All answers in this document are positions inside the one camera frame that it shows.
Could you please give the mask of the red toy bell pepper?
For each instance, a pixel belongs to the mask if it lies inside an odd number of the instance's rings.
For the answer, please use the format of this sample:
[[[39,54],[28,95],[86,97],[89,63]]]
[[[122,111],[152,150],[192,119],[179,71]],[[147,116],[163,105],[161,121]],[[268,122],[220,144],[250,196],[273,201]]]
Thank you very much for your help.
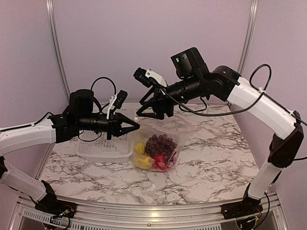
[[[165,164],[165,158],[163,155],[157,155],[154,157],[154,167],[158,170],[167,170],[168,167]]]

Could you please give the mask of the purple toy grape bunch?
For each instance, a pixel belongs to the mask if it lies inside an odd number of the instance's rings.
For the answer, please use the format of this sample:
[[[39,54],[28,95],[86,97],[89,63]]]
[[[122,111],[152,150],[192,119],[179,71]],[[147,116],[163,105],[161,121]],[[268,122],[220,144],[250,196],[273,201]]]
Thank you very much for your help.
[[[152,158],[157,155],[170,156],[176,149],[177,143],[166,134],[152,135],[145,144],[145,152]]]

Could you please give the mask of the yellow toy banana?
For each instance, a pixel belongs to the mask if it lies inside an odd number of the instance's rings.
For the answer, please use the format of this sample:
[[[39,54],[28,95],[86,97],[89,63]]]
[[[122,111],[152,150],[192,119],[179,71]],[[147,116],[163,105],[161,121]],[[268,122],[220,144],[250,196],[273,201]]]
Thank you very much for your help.
[[[154,159],[152,159],[149,156],[145,157],[136,156],[133,158],[133,163],[138,168],[150,169],[154,163]]]

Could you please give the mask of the clear zip top bag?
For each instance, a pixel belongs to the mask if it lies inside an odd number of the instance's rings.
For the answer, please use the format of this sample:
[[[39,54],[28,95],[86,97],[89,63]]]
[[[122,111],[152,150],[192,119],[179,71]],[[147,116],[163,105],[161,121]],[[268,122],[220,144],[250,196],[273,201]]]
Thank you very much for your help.
[[[199,131],[177,115],[164,120],[135,117],[134,121],[140,128],[132,133],[132,162],[154,172],[175,168],[185,143]]]

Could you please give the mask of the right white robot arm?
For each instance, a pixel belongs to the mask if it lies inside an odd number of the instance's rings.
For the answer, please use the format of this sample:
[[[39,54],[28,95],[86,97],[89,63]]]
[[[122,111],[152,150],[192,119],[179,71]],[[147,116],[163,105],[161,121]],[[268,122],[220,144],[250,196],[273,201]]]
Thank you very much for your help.
[[[227,66],[218,66],[213,72],[202,66],[177,73],[181,81],[167,85],[162,76],[150,69],[138,68],[135,71],[134,78],[150,88],[140,100],[138,116],[163,120],[165,116],[173,116],[175,105],[196,114],[185,103],[200,96],[214,95],[238,106],[238,113],[250,113],[274,132],[268,160],[263,163],[247,187],[243,200],[237,205],[241,214],[249,214],[281,171],[295,159],[304,138],[299,113],[289,111],[268,96],[264,89],[255,87]]]

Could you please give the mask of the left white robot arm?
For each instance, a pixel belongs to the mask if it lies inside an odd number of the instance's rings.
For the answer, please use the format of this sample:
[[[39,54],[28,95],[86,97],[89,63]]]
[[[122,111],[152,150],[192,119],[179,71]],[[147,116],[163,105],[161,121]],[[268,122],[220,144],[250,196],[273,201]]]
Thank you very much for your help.
[[[82,130],[106,133],[107,139],[111,139],[139,127],[138,123],[116,113],[110,119],[99,114],[51,115],[38,122],[5,128],[0,132],[0,182],[41,202],[48,212],[57,213],[61,206],[53,189],[32,174],[47,148],[79,136]]]

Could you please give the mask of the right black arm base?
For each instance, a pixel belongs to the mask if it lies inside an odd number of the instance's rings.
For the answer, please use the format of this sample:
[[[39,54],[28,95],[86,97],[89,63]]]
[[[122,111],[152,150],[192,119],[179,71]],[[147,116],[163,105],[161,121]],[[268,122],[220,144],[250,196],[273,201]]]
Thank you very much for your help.
[[[248,196],[250,184],[247,186],[241,201],[221,205],[224,219],[239,218],[263,211],[261,199],[256,200]]]

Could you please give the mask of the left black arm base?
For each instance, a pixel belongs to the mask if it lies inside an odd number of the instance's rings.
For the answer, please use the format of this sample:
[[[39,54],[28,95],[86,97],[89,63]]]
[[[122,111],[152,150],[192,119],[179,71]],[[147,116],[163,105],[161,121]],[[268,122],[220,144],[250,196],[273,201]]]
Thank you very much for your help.
[[[43,196],[41,200],[36,202],[35,209],[49,214],[53,214],[57,218],[73,218],[76,211],[76,204],[73,202],[57,199],[57,196],[51,185],[44,180],[42,180],[41,182],[45,186],[45,191],[47,194]]]

